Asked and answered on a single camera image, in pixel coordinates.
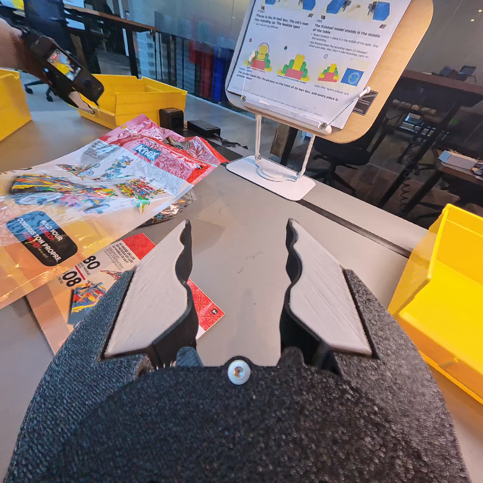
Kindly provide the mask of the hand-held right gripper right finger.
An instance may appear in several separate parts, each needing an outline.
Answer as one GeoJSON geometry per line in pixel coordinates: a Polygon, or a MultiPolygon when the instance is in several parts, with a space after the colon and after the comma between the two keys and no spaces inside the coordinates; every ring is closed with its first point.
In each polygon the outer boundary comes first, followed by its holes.
{"type": "Polygon", "coordinates": [[[341,263],[299,222],[286,226],[286,272],[279,330],[281,355],[340,373],[336,356],[373,358],[373,346],[341,263]]]}

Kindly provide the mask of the printed instruction sheet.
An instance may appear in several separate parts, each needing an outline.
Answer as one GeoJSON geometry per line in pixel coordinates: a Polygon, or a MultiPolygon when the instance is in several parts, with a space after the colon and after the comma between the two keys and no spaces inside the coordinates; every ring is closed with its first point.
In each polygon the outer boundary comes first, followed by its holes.
{"type": "Polygon", "coordinates": [[[226,78],[245,106],[343,129],[410,1],[250,1],[226,78]]]}

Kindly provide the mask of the colourful instruction booklet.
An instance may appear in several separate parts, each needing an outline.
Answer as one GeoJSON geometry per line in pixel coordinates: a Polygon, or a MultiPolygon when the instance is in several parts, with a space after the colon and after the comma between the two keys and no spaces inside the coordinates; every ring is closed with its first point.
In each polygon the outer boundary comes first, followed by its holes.
{"type": "Polygon", "coordinates": [[[116,241],[27,295],[53,354],[120,276],[154,247],[143,233],[116,241]]]}

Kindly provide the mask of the toy building set pouch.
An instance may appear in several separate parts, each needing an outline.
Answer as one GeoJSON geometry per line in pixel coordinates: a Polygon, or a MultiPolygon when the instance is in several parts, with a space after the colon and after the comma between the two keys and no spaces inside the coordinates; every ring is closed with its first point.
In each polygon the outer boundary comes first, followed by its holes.
{"type": "Polygon", "coordinates": [[[1,173],[1,308],[124,237],[227,160],[141,114],[45,164],[1,173]]]}

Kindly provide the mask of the dark wooden desk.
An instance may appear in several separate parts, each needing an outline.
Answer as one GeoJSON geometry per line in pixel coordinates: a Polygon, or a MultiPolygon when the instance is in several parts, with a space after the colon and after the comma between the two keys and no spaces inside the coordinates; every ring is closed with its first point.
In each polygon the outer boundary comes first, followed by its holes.
{"type": "Polygon", "coordinates": [[[443,101],[448,102],[449,109],[442,120],[436,125],[432,134],[426,137],[418,151],[406,163],[405,168],[384,193],[378,202],[378,208],[383,208],[398,188],[409,179],[409,176],[417,168],[420,160],[435,144],[443,130],[448,127],[458,110],[461,107],[473,107],[482,101],[482,86],[408,69],[403,71],[395,87],[422,88],[423,93],[429,92],[435,94],[437,97],[442,97],[443,101]]]}

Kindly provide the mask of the yellow plastic bin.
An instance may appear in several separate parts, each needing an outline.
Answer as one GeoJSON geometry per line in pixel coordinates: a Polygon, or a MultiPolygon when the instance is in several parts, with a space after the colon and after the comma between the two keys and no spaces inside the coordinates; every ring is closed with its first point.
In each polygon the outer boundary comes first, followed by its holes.
{"type": "Polygon", "coordinates": [[[20,74],[1,69],[1,141],[31,120],[20,74]]]}
{"type": "Polygon", "coordinates": [[[433,369],[482,403],[482,217],[448,204],[388,307],[433,369]]]}
{"type": "Polygon", "coordinates": [[[144,114],[156,124],[159,111],[165,108],[185,109],[187,91],[147,78],[128,75],[94,75],[104,86],[99,105],[88,104],[94,113],[78,110],[78,113],[111,130],[144,114]]]}

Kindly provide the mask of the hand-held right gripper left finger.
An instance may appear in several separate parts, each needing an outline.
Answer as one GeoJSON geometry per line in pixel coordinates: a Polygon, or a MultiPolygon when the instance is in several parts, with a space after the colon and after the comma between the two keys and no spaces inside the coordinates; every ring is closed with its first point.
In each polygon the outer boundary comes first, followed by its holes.
{"type": "Polygon", "coordinates": [[[104,350],[106,358],[146,354],[172,365],[183,347],[196,347],[198,317],[188,280],[192,230],[180,222],[136,265],[104,350]]]}

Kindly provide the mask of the black office chair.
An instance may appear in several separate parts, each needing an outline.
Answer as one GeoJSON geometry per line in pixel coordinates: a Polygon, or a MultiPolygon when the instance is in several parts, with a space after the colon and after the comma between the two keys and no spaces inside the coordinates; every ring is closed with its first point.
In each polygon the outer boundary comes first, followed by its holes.
{"type": "Polygon", "coordinates": [[[350,190],[353,195],[355,195],[355,188],[341,178],[336,173],[336,169],[338,167],[346,167],[355,170],[358,167],[365,166],[369,163],[371,154],[368,151],[368,148],[371,145],[371,142],[380,125],[383,123],[384,118],[385,113],[379,113],[370,129],[362,137],[352,142],[335,143],[320,137],[316,137],[313,148],[317,151],[317,154],[313,157],[313,160],[326,160],[329,163],[329,167],[317,169],[309,166],[308,171],[313,172],[311,177],[331,187],[335,187],[336,184],[340,184],[344,188],[350,190]]]}
{"type": "Polygon", "coordinates": [[[76,58],[63,1],[24,1],[24,12],[28,28],[53,39],[62,49],[76,58]]]}

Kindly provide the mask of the stack of coloured crates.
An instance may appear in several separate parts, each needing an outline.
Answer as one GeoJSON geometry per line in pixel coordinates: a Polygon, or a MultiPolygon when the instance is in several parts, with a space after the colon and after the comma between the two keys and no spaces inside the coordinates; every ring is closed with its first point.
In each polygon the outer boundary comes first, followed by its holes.
{"type": "Polygon", "coordinates": [[[189,41],[188,45],[188,62],[185,64],[189,68],[185,75],[188,82],[186,90],[213,103],[227,103],[225,82],[233,51],[197,41],[189,41]]]}

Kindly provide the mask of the grey desk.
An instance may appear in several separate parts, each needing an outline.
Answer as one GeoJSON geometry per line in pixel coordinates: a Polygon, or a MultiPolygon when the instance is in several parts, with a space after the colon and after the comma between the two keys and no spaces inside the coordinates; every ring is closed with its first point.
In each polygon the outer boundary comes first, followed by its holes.
{"type": "MultiPolygon", "coordinates": [[[[41,94],[27,96],[33,120],[1,142],[6,171],[42,164],[107,132],[41,94]]],[[[205,118],[231,140],[253,146],[252,119],[188,97],[188,119],[205,118]]],[[[196,201],[177,218],[144,231],[159,243],[179,222],[192,225],[192,279],[225,315],[197,343],[206,365],[244,355],[273,365],[280,355],[280,304],[289,284],[286,224],[294,218],[387,308],[409,250],[427,230],[324,185],[290,202],[218,167],[194,187],[196,201]]],[[[53,358],[26,299],[1,310],[1,482],[33,393],[53,358]]],[[[482,482],[482,405],[437,371],[472,482],[482,482]]]]}

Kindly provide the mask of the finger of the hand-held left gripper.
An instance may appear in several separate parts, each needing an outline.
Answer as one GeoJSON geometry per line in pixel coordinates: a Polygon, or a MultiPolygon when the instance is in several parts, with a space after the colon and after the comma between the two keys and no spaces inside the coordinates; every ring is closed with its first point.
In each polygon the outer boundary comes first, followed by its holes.
{"type": "Polygon", "coordinates": [[[70,93],[69,100],[78,110],[87,112],[89,114],[95,114],[92,106],[82,99],[80,93],[70,93]]]}

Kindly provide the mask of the person's left hand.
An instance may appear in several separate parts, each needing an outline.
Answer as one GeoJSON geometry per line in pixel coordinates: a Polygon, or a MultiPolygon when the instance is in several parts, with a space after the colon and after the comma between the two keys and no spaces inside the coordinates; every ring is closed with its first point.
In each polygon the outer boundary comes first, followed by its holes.
{"type": "Polygon", "coordinates": [[[1,18],[1,69],[27,72],[26,59],[21,30],[1,18]]]}

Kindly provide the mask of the small black power bank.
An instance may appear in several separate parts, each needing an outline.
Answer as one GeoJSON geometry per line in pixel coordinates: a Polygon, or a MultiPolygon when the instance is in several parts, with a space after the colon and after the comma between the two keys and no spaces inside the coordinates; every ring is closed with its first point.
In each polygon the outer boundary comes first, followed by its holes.
{"type": "Polygon", "coordinates": [[[159,109],[159,125],[175,132],[183,131],[184,111],[173,107],[159,109]]]}

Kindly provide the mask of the black power adapter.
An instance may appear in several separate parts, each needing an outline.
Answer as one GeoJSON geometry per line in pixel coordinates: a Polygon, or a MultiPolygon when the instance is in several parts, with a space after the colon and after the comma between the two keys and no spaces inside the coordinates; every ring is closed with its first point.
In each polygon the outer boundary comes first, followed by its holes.
{"type": "Polygon", "coordinates": [[[221,129],[204,120],[191,120],[186,122],[186,128],[197,136],[210,139],[221,138],[221,129]]]}

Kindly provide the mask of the stack of pale storage crates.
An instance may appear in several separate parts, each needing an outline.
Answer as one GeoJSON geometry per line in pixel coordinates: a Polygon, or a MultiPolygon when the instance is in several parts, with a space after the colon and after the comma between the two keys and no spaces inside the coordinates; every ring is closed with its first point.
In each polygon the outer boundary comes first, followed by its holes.
{"type": "Polygon", "coordinates": [[[195,93],[196,67],[191,61],[191,41],[183,37],[147,31],[135,33],[139,76],[195,93]]]}

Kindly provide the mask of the large clear bag of pieces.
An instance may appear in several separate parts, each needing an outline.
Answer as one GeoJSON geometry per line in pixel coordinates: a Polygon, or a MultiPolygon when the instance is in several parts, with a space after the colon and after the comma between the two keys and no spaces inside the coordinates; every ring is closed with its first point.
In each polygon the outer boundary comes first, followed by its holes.
{"type": "Polygon", "coordinates": [[[186,207],[193,203],[194,200],[196,200],[196,197],[192,195],[191,191],[189,191],[184,196],[179,198],[176,202],[172,203],[167,208],[162,210],[160,213],[156,214],[143,224],[139,225],[138,228],[154,226],[166,221],[170,221],[174,219],[178,214],[181,214],[186,207]]]}

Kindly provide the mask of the wooden document stand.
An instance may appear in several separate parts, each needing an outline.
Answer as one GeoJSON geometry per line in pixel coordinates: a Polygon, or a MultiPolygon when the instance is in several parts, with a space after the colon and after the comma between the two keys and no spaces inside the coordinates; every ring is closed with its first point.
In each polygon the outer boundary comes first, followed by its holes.
{"type": "Polygon", "coordinates": [[[315,181],[304,174],[315,138],[320,137],[335,143],[348,143],[362,137],[374,123],[425,35],[432,20],[433,3],[432,1],[410,2],[370,78],[370,85],[367,86],[366,92],[362,93],[341,130],[325,126],[323,130],[316,131],[314,128],[289,123],[287,120],[268,115],[259,109],[245,106],[237,96],[226,93],[233,105],[252,112],[256,116],[255,154],[231,162],[227,169],[287,200],[299,201],[307,195],[315,187],[315,181]],[[311,134],[309,147],[299,172],[270,161],[260,154],[263,117],[311,134]]]}

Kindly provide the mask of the wooden background desk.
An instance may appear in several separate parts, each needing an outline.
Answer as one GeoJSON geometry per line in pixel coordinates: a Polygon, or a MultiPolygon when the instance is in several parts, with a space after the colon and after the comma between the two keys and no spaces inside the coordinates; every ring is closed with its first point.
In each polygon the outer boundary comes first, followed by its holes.
{"type": "Polygon", "coordinates": [[[117,27],[123,29],[124,33],[126,34],[128,58],[130,62],[130,74],[131,76],[135,76],[136,78],[140,77],[134,45],[134,33],[148,32],[150,33],[153,41],[155,42],[156,34],[160,33],[159,29],[143,23],[127,20],[115,15],[110,15],[103,12],[71,5],[69,3],[64,3],[64,11],[68,13],[68,18],[79,22],[82,21],[85,26],[86,32],[91,27],[93,21],[103,22],[109,27],[117,27]]]}

